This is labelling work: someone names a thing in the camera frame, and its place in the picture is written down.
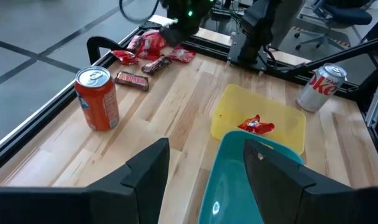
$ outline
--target wooden table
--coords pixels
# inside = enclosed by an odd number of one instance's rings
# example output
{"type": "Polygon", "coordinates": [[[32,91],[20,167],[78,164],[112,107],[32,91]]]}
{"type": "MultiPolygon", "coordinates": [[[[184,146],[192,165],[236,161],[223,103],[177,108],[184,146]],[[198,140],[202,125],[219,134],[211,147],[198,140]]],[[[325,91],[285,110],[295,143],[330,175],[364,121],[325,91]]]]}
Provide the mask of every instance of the wooden table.
{"type": "MultiPolygon", "coordinates": [[[[160,16],[151,20],[170,22],[160,16]]],[[[228,36],[209,30],[197,35],[231,44],[228,36]]],[[[306,62],[274,55],[294,65],[306,62]]],[[[140,66],[109,67],[113,75],[121,69],[141,74],[140,66]]],[[[210,118],[228,83],[300,109],[295,98],[301,86],[198,54],[188,65],[176,62],[151,77],[149,93],[118,86],[121,120],[111,131],[92,131],[75,100],[0,169],[0,185],[86,186],[167,136],[170,172],[159,223],[196,223],[219,145],[210,135],[210,118]]],[[[302,157],[309,168],[355,188],[378,185],[378,155],[355,102],[334,96],[319,112],[303,112],[302,157]]]]}

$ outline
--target can lid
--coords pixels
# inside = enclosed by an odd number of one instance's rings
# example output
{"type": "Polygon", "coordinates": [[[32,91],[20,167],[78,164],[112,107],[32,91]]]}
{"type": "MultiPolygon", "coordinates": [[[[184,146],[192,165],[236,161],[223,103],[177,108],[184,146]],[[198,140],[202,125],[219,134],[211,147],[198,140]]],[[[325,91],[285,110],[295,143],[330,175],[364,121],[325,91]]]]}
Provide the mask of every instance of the can lid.
{"type": "Polygon", "coordinates": [[[334,75],[336,77],[346,77],[346,71],[338,65],[326,63],[324,68],[330,75],[334,75]]]}
{"type": "Polygon", "coordinates": [[[109,79],[110,72],[100,66],[85,67],[76,74],[76,82],[89,88],[101,87],[108,82],[109,79]]]}

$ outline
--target yellow plastic bin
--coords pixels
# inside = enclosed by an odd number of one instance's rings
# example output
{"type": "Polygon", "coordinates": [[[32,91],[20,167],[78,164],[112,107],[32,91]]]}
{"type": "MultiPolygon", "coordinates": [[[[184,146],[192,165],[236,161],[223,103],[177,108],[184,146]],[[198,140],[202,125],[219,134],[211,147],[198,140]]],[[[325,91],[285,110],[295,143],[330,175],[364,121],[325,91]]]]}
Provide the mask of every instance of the yellow plastic bin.
{"type": "Polygon", "coordinates": [[[275,129],[263,137],[289,147],[298,154],[303,153],[305,143],[305,115],[295,109],[237,85],[228,85],[216,107],[211,135],[221,140],[229,131],[248,118],[259,114],[263,123],[273,123],[275,129]]]}

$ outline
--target teal bin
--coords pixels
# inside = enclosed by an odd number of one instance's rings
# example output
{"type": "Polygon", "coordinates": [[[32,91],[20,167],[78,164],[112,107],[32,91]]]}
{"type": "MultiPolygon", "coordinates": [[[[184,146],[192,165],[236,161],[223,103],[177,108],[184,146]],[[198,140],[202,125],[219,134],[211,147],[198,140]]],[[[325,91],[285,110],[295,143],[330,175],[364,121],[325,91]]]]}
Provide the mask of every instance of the teal bin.
{"type": "Polygon", "coordinates": [[[201,204],[199,224],[264,223],[251,192],[243,161],[244,140],[266,144],[299,164],[291,149],[246,131],[230,131],[222,138],[201,204]]]}

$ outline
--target office chair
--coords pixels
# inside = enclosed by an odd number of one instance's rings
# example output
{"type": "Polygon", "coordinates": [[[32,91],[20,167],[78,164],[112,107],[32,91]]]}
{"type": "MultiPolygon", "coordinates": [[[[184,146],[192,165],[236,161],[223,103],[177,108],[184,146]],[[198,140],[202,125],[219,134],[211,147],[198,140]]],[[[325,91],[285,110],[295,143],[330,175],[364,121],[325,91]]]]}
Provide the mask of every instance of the office chair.
{"type": "Polygon", "coordinates": [[[339,25],[340,27],[368,25],[372,20],[371,15],[361,8],[338,8],[325,3],[325,0],[315,0],[311,9],[317,15],[317,17],[300,14],[300,18],[302,19],[303,17],[309,17],[322,21],[327,25],[328,32],[324,34],[306,30],[297,32],[294,35],[295,38],[298,38],[300,34],[303,33],[311,36],[312,39],[301,42],[295,47],[295,50],[300,50],[302,44],[309,43],[317,43],[316,48],[319,48],[321,44],[330,44],[340,50],[344,50],[345,48],[343,46],[339,45],[328,36],[332,25],[339,25]]]}

